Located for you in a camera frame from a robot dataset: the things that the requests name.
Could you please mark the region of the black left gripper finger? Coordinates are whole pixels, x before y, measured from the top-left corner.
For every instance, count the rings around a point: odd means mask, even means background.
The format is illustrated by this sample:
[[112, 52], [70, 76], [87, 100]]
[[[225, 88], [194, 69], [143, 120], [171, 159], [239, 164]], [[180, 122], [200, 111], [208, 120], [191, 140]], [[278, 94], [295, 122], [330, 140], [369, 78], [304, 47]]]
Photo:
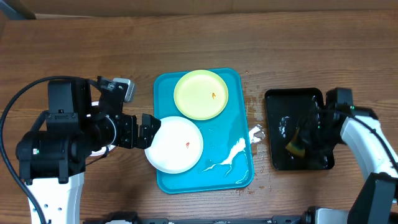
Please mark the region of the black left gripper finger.
[[154, 136], [161, 127], [161, 120], [150, 114], [142, 115], [141, 135]]
[[139, 136], [137, 139], [136, 147], [138, 149], [147, 149], [148, 147], [151, 146], [153, 138], [154, 135], [152, 133], [143, 134], [142, 136]]

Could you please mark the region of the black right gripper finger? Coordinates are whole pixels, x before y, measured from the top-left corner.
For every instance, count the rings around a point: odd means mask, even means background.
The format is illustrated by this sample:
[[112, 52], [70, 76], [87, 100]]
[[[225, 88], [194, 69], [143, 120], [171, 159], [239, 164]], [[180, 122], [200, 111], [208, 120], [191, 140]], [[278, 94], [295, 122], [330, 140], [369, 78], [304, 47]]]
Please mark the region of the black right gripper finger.
[[311, 102], [310, 111], [316, 112], [325, 109], [322, 95], [313, 95], [311, 97]]
[[324, 143], [313, 143], [301, 141], [301, 147], [304, 150], [304, 159], [308, 165], [327, 165], [328, 164], [328, 146]]

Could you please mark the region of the green yellow sponge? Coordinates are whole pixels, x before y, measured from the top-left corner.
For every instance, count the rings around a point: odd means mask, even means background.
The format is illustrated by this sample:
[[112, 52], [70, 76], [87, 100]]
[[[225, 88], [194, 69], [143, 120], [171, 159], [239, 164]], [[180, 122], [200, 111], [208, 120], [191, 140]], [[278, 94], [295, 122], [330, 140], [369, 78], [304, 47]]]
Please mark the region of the green yellow sponge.
[[300, 137], [300, 129], [297, 128], [293, 138], [286, 145], [286, 150], [288, 150], [291, 154], [297, 157], [305, 157], [305, 143], [303, 139]]

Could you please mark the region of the pale pink plate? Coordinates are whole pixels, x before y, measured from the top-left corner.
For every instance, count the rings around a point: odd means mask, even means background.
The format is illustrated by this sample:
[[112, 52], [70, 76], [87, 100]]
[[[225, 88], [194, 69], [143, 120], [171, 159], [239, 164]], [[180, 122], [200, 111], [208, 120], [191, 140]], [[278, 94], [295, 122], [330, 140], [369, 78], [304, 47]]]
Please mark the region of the pale pink plate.
[[102, 156], [106, 152], [106, 149], [109, 149], [109, 151], [112, 151], [114, 148], [115, 148], [114, 145], [108, 145], [108, 146], [102, 147], [99, 151], [92, 151], [90, 154], [90, 157]]

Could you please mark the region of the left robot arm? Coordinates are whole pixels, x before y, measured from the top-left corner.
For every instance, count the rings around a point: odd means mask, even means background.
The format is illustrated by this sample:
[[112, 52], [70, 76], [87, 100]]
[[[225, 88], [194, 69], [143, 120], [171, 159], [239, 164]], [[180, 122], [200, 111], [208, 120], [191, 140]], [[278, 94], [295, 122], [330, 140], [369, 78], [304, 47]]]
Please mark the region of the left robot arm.
[[149, 114], [123, 113], [134, 84], [125, 78], [48, 77], [49, 108], [16, 147], [19, 177], [29, 193], [32, 223], [79, 223], [80, 200], [93, 152], [111, 146], [147, 149], [160, 129]]

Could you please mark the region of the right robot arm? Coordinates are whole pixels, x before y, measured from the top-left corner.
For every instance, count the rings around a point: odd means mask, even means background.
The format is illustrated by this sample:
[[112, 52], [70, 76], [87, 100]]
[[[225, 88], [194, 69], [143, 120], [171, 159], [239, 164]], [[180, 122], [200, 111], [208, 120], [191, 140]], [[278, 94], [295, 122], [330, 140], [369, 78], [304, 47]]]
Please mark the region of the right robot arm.
[[350, 89], [328, 91], [325, 106], [299, 120], [295, 137], [306, 156], [347, 145], [365, 179], [348, 211], [309, 208], [304, 223], [397, 223], [397, 213], [391, 210], [397, 203], [397, 154], [375, 112], [355, 106]]

